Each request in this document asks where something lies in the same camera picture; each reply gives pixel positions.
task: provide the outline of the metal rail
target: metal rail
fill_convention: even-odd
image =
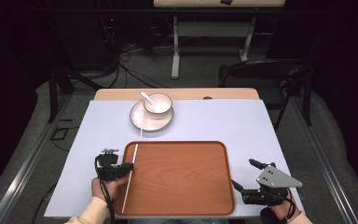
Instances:
[[[82,15],[117,15],[117,16],[181,16],[181,17],[215,17],[249,18],[249,17],[323,17],[329,10],[292,10],[281,7],[176,7],[176,8],[36,8],[27,11],[39,15],[47,14],[82,14]]]
[[[301,114],[302,105],[298,98],[293,97],[295,112],[299,120],[303,125],[304,130],[306,131],[309,140],[313,145],[313,152],[316,155],[316,159],[321,167],[321,172],[326,180],[327,186],[330,188],[331,194],[333,195],[334,200],[336,201],[339,212],[342,215],[345,223],[352,224],[358,223],[358,219],[351,208],[351,205],[343,191],[339,181],[334,173],[333,168],[330,165],[327,157],[324,154],[324,149],[321,146],[318,137],[316,136],[314,130],[311,126],[307,124],[307,122],[303,119]]]
[[[20,168],[13,182],[7,190],[4,198],[0,202],[0,223],[6,223],[8,216],[10,215],[11,210],[13,209],[16,201],[20,198],[22,191],[25,188],[34,168],[37,165],[40,157],[44,151],[44,145],[51,137],[57,123],[60,121],[61,116],[63,115],[65,108],[69,105],[72,99],[72,95],[64,95],[62,97],[62,102],[59,105],[59,113],[55,120],[51,123],[48,123],[45,129],[43,130],[33,152],[27,157],[24,164]]]

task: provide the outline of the desk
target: desk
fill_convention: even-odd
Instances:
[[[118,148],[121,162],[122,149],[139,139],[139,129],[131,124],[129,114],[142,99],[140,91],[169,94],[175,110],[169,126],[156,133],[144,133],[143,141],[220,141],[227,148],[232,179],[245,189],[258,189],[255,179],[261,173],[249,164],[249,159],[274,161],[280,170],[290,174],[267,109],[253,89],[99,90],[83,118],[45,217],[80,215],[90,202],[95,157],[105,148]],[[213,99],[201,100],[204,97]],[[296,190],[293,193],[303,209]],[[265,207],[244,204],[237,191],[234,200],[235,210],[229,218],[257,217]]]
[[[285,0],[236,0],[222,4],[220,0],[154,0],[154,7],[283,7]],[[243,22],[179,21],[173,18],[172,78],[179,78],[179,36],[244,36],[241,61],[248,60],[248,51],[255,29],[255,18]]]

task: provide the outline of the white paper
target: white paper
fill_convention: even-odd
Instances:
[[[71,147],[45,217],[79,216],[91,199],[90,181],[96,176],[94,160],[105,148],[118,148],[121,163],[124,148],[140,139],[140,130],[130,121],[136,101],[90,101],[75,142]],[[173,101],[170,124],[155,133],[143,132],[143,141],[220,141],[227,148],[231,178],[245,189],[259,189],[261,174],[249,163],[275,162],[290,175],[269,114],[261,100]],[[265,206],[244,204],[234,192],[236,208],[231,217],[257,217]],[[292,190],[302,210],[296,190]]]

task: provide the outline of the white spoon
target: white spoon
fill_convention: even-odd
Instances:
[[[154,107],[156,103],[144,92],[141,91],[141,95],[143,95],[144,98]]]

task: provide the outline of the white plate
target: white plate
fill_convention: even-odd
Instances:
[[[173,118],[173,108],[167,111],[167,115],[162,119],[154,119],[148,114],[144,108],[144,101],[136,103],[130,112],[130,119],[132,124],[141,129],[144,126],[146,132],[156,132],[167,126]]]

